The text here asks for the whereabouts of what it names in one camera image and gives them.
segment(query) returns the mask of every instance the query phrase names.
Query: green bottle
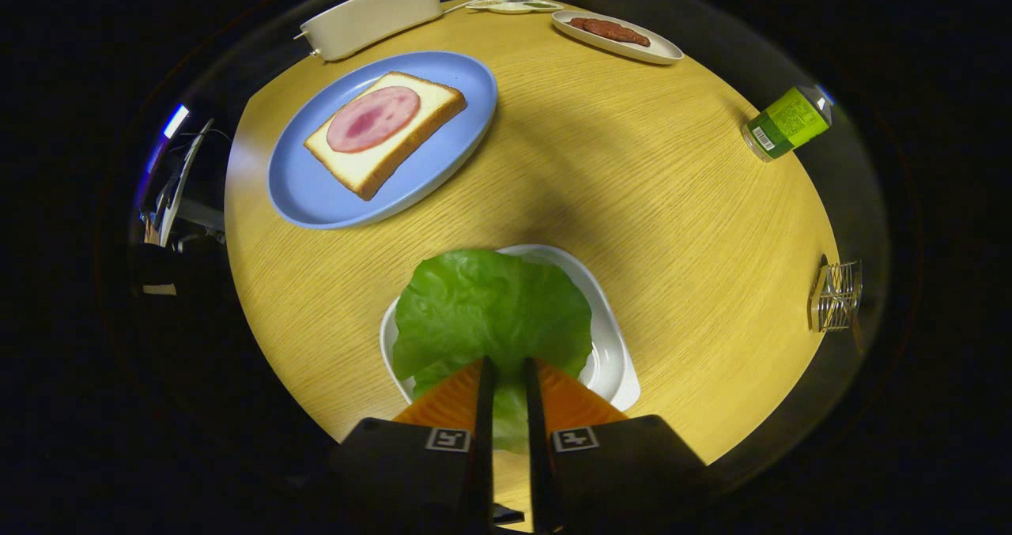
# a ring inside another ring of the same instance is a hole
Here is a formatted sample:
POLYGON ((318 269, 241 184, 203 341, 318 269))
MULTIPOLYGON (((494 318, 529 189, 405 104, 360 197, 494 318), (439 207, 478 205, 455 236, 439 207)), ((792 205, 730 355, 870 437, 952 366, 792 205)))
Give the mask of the green bottle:
POLYGON ((762 161, 774 161, 828 130, 833 99, 822 86, 792 86, 759 116, 742 124, 742 138, 762 161))

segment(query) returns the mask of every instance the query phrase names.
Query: bottle label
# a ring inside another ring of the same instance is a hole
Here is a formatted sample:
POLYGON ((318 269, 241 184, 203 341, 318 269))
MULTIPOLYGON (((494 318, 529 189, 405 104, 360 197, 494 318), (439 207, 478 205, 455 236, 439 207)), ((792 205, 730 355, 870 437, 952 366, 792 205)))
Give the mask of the bottle label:
POLYGON ((828 127, 816 106, 795 88, 789 89, 748 124, 749 131, 769 157, 781 157, 828 127))

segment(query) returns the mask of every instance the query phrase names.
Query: lettuce leaf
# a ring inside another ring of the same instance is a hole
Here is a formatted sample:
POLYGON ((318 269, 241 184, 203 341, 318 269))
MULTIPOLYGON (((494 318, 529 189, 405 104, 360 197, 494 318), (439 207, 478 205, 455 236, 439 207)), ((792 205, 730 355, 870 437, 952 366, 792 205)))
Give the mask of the lettuce leaf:
POLYGON ((590 305, 563 269, 495 251, 451 251, 423 261, 397 304, 391 366, 415 377, 414 398, 488 355, 496 368, 493 446, 527 450, 523 360, 539 357, 577 377, 590 355, 590 305))

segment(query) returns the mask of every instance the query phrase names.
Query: barcode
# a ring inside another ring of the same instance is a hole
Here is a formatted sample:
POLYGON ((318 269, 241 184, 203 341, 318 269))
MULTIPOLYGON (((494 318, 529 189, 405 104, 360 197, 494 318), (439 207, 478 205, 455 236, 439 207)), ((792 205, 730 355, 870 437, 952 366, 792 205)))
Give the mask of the barcode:
POLYGON ((762 131, 762 128, 756 125, 755 128, 752 128, 752 132, 756 136, 756 140, 759 140, 759 144, 762 144, 762 147, 766 149, 766 151, 773 150, 773 143, 769 142, 769 139, 766 138, 766 132, 762 131))

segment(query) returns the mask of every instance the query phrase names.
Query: wood grain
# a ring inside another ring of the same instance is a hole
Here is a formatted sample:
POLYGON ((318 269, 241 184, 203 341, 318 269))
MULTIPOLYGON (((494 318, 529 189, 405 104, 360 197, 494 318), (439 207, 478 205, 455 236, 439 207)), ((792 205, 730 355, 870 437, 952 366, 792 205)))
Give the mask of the wood grain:
MULTIPOLYGON (((459 9, 341 63, 300 61, 250 98, 229 160, 229 258, 249 325, 291 394, 342 440, 358 420, 404 408, 378 330, 420 261, 552 244, 591 269, 615 310, 643 387, 626 413, 660 415, 712 462, 808 366, 822 336, 809 330, 806 300, 822 255, 838 260, 793 154, 763 164, 741 139, 756 112, 690 57, 671 67, 626 60, 540 13, 459 9), (475 156, 376 225, 285 222, 266 190, 284 125, 348 71, 422 50, 474 56, 498 79, 475 156)), ((496 501, 529 519, 527 465, 495 455, 496 501)))

